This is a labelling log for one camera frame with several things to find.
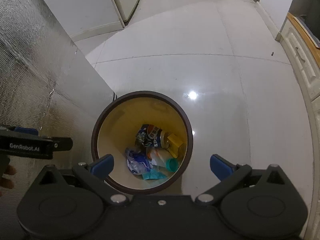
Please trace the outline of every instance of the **teal bottle cap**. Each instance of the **teal bottle cap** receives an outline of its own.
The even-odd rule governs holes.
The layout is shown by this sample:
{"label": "teal bottle cap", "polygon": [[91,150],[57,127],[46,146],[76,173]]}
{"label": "teal bottle cap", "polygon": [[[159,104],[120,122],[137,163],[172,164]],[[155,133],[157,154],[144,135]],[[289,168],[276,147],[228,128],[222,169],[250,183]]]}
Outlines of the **teal bottle cap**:
{"label": "teal bottle cap", "polygon": [[172,158],[166,161],[165,167],[168,171],[176,172],[179,167],[179,163],[176,159]]}

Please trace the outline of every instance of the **finger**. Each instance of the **finger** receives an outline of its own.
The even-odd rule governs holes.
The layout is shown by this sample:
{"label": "finger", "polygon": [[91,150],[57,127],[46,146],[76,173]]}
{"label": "finger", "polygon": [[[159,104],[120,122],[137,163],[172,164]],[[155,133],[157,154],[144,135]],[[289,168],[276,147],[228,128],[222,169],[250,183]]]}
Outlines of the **finger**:
{"label": "finger", "polygon": [[7,169],[5,170],[4,174],[8,174],[8,175],[14,175],[16,174],[16,169],[15,167],[8,165]]}
{"label": "finger", "polygon": [[9,180],[9,179],[1,178],[1,179],[0,179],[0,186],[11,189],[11,188],[14,187],[14,184],[13,184],[13,182],[12,182],[11,180]]}

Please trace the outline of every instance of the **baseboard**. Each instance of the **baseboard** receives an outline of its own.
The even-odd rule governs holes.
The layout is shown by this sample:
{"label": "baseboard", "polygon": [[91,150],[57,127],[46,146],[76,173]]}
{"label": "baseboard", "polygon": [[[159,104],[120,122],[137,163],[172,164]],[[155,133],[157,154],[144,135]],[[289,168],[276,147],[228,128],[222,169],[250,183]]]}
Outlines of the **baseboard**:
{"label": "baseboard", "polygon": [[259,2],[256,3],[256,9],[257,9],[258,13],[260,14],[261,18],[263,19],[264,23],[266,24],[266,26],[270,30],[273,38],[275,40],[279,41],[280,40],[279,31],[280,30],[278,29],[278,27],[275,25],[273,20],[270,18],[268,13],[265,11],[265,9],[261,6],[261,4]]}
{"label": "baseboard", "polygon": [[86,30],[84,32],[77,33],[71,36],[71,39],[73,40],[73,42],[76,42],[76,41],[84,40],[100,34],[111,33],[111,32],[119,31],[122,29],[123,29],[122,24],[120,21],[118,21],[118,22],[101,25],[101,26]]}

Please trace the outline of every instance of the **wooden countertop edge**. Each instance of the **wooden countertop edge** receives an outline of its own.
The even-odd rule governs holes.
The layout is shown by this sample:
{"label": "wooden countertop edge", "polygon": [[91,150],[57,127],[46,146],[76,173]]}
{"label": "wooden countertop edge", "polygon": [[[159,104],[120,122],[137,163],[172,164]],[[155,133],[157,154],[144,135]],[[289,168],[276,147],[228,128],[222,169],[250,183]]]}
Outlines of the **wooden countertop edge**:
{"label": "wooden countertop edge", "polygon": [[308,48],[310,49],[313,57],[315,58],[318,66],[320,67],[320,49],[318,49],[314,44],[313,41],[310,39],[309,35],[306,34],[306,32],[304,31],[304,29],[302,29],[302,27],[300,26],[300,24],[296,21],[296,19],[293,17],[293,15],[291,13],[287,14],[287,18],[289,19],[289,21],[292,23],[292,25],[296,28],[296,30],[299,32],[299,34],[301,35],[301,37],[303,38],[304,42],[306,43],[306,45],[308,46]]}

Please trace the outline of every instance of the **blue plastic wrapper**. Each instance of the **blue plastic wrapper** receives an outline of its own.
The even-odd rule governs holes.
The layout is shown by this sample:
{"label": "blue plastic wrapper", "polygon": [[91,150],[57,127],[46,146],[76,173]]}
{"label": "blue plastic wrapper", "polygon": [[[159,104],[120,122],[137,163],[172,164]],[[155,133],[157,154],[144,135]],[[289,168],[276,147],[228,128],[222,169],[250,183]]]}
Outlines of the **blue plastic wrapper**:
{"label": "blue plastic wrapper", "polygon": [[125,154],[127,156],[127,165],[129,170],[134,175],[142,175],[143,179],[164,179],[166,176],[153,168],[150,163],[146,151],[140,150],[138,148],[127,148],[125,149]]}
{"label": "blue plastic wrapper", "polygon": [[127,165],[129,170],[134,175],[141,175],[148,173],[152,169],[147,154],[135,148],[126,148],[125,154],[127,156]]}

